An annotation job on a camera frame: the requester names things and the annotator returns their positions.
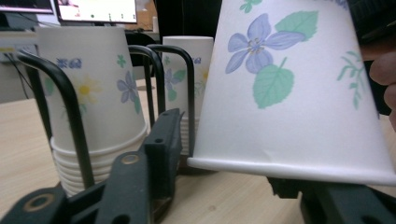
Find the monitor screen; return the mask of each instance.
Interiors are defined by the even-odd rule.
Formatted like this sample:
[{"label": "monitor screen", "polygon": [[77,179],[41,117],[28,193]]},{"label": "monitor screen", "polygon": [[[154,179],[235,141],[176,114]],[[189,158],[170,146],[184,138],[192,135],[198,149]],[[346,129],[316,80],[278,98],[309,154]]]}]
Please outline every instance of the monitor screen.
[{"label": "monitor screen", "polygon": [[53,14],[50,0],[0,0],[0,12]]},{"label": "monitor screen", "polygon": [[55,0],[59,21],[136,23],[134,0]]}]

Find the green leaf print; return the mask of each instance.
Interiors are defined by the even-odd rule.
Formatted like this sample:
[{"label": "green leaf print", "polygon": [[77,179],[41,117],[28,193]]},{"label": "green leaf print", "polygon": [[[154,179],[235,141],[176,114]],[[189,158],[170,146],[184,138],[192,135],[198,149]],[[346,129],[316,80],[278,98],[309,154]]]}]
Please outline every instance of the green leaf print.
[{"label": "green leaf print", "polygon": [[136,111],[136,114],[139,114],[140,112],[140,99],[139,97],[134,98],[134,110]]},{"label": "green leaf print", "polygon": [[239,10],[245,10],[245,13],[249,13],[251,9],[253,9],[253,5],[258,5],[262,2],[262,0],[244,0],[246,2],[242,5]]},{"label": "green leaf print", "polygon": [[53,83],[53,81],[52,81],[52,79],[50,79],[49,77],[46,77],[45,79],[44,79],[44,86],[45,86],[45,89],[46,89],[46,94],[48,95],[48,96],[51,96],[52,94],[53,94],[53,87],[54,87],[54,83]]},{"label": "green leaf print", "polygon": [[174,90],[168,90],[168,100],[174,101],[177,98],[177,92]]},{"label": "green leaf print", "polygon": [[362,93],[366,93],[368,84],[364,79],[365,69],[359,53],[348,51],[346,57],[341,57],[346,62],[346,65],[340,72],[337,81],[349,78],[352,82],[349,84],[349,89],[353,90],[353,106],[359,109],[359,103],[362,100]]},{"label": "green leaf print", "polygon": [[317,23],[317,11],[300,11],[285,17],[275,25],[275,28],[278,32],[289,31],[302,33],[305,35],[304,41],[307,41],[317,32]]},{"label": "green leaf print", "polygon": [[178,70],[177,72],[174,73],[173,78],[181,82],[186,77],[186,74],[187,74],[186,70]]},{"label": "green leaf print", "polygon": [[294,74],[282,68],[286,59],[278,67],[274,64],[264,67],[256,76],[253,85],[254,99],[259,108],[275,105],[291,93]]}]

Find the white paper cup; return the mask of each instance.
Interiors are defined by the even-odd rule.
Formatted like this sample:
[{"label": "white paper cup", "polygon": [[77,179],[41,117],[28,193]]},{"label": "white paper cup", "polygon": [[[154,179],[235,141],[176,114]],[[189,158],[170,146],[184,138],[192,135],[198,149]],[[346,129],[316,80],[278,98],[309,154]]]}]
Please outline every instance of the white paper cup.
[{"label": "white paper cup", "polygon": [[67,186],[74,187],[76,189],[84,190],[84,184],[81,182],[76,182],[65,178],[64,176],[60,175],[61,183],[65,183]]},{"label": "white paper cup", "polygon": [[[91,163],[103,163],[109,160],[114,160],[117,156],[127,151],[137,151],[142,145],[145,137],[147,136],[147,127],[142,129],[134,138],[129,141],[115,145],[113,147],[102,148],[101,150],[89,151]],[[51,147],[57,158],[64,161],[71,161],[73,163],[78,163],[77,153],[75,151],[70,151],[64,148],[57,147],[54,143],[54,138],[50,139]]]},{"label": "white paper cup", "polygon": [[[74,169],[74,170],[79,170],[78,162],[67,161],[67,160],[64,160],[63,158],[59,158],[58,155],[56,154],[56,152],[53,153],[53,158],[55,159],[55,161],[58,164],[62,165],[63,167],[67,167],[67,168]],[[96,169],[100,169],[100,168],[104,168],[104,167],[110,167],[113,161],[114,161],[114,159],[109,159],[107,161],[99,161],[96,163],[92,163],[92,170],[96,170]]]},{"label": "white paper cup", "polygon": [[346,1],[223,1],[189,165],[396,185]]},{"label": "white paper cup", "polygon": [[[79,167],[73,167],[73,164],[61,164],[60,162],[57,163],[57,168],[62,170],[63,173],[69,174],[69,175],[75,175],[75,176],[81,176],[81,171],[79,170]],[[110,173],[111,166],[103,166],[99,168],[95,168],[92,170],[93,175],[107,175]]]},{"label": "white paper cup", "polygon": [[[39,56],[56,63],[78,96],[89,151],[127,142],[146,128],[133,68],[120,27],[37,27]],[[75,151],[64,102],[42,76],[53,145]]]},{"label": "white paper cup", "polygon": [[84,190],[83,187],[76,187],[76,186],[71,186],[67,184],[67,181],[62,181],[61,179],[61,185],[62,188],[66,191],[67,196],[71,197],[75,194],[78,194],[79,192],[82,192]]},{"label": "white paper cup", "polygon": [[[163,44],[182,48],[190,54],[194,64],[194,100],[195,117],[201,114],[202,101],[209,65],[213,50],[213,37],[194,35],[171,35],[163,37]],[[166,109],[179,108],[188,117],[187,66],[177,54],[163,53],[163,69],[165,71]]]},{"label": "white paper cup", "polygon": [[[197,134],[199,126],[199,119],[195,119],[194,123],[194,134]],[[190,155],[190,145],[189,145],[189,138],[190,138],[190,127],[189,127],[189,119],[188,118],[182,118],[180,121],[180,138],[182,142],[182,149],[181,149],[181,155]]]},{"label": "white paper cup", "polygon": [[[58,173],[59,175],[61,175],[63,178],[70,180],[74,183],[83,183],[82,182],[82,178],[81,175],[70,175],[67,172],[64,172],[62,169],[58,169]],[[93,178],[95,180],[95,182],[100,182],[100,181],[104,181],[108,178],[109,174],[105,174],[105,175],[94,175]]]}]

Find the table surface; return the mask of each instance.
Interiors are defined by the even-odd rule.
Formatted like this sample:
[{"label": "table surface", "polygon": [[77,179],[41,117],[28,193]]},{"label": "table surface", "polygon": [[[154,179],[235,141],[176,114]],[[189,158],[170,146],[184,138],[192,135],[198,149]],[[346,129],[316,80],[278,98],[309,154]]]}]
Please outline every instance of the table surface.
[{"label": "table surface", "polygon": [[[142,80],[137,85],[145,89]],[[139,93],[147,108],[146,92]],[[387,117],[381,116],[380,122],[396,164],[396,134]],[[35,100],[0,105],[0,151],[1,218],[24,195],[59,182]],[[175,199],[162,223],[304,223],[299,199],[274,196],[264,176],[179,175],[176,185]],[[396,196],[396,188],[374,188]]]}]

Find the yellow flower print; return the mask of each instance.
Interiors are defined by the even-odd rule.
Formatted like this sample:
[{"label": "yellow flower print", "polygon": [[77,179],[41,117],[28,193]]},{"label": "yellow flower print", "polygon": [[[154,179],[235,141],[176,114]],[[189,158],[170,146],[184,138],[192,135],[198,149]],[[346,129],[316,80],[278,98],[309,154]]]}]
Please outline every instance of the yellow flower print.
[{"label": "yellow flower print", "polygon": [[209,71],[204,71],[203,73],[203,77],[204,77],[204,82],[207,82],[207,78],[209,77]]},{"label": "yellow flower print", "polygon": [[97,102],[95,94],[102,91],[100,81],[91,79],[88,75],[85,75],[82,80],[73,77],[72,82],[80,104],[95,104]]}]

